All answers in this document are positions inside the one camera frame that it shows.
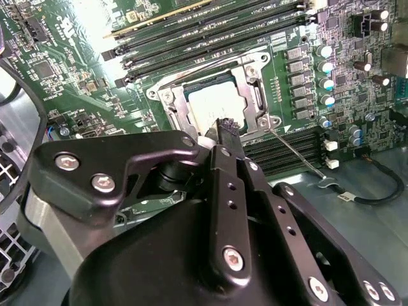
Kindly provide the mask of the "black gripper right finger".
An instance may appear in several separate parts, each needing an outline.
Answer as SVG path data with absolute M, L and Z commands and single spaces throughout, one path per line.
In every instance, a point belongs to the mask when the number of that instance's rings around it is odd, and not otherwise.
M 289 305 L 401 305 L 392 285 L 291 185 L 270 187 L 245 157 L 239 128 L 218 121 L 219 144 L 238 155 L 245 188 L 277 235 Z

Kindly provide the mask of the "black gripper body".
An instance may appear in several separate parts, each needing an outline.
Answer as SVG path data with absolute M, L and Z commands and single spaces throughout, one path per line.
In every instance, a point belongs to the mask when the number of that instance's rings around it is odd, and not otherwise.
M 181 203 L 94 250 L 71 285 L 70 305 L 302 305 L 271 227 L 249 219 L 252 277 L 234 293 L 208 266 L 209 208 Z

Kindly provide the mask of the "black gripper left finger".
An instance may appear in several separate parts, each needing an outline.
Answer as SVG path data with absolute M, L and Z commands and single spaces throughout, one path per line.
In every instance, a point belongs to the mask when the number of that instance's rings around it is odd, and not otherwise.
M 29 167 L 27 218 L 74 277 L 110 241 L 117 212 L 147 198 L 184 191 L 209 207 L 208 252 L 213 273 L 247 283 L 251 266 L 240 135 L 217 126 L 206 148 L 183 131 L 49 142 Z

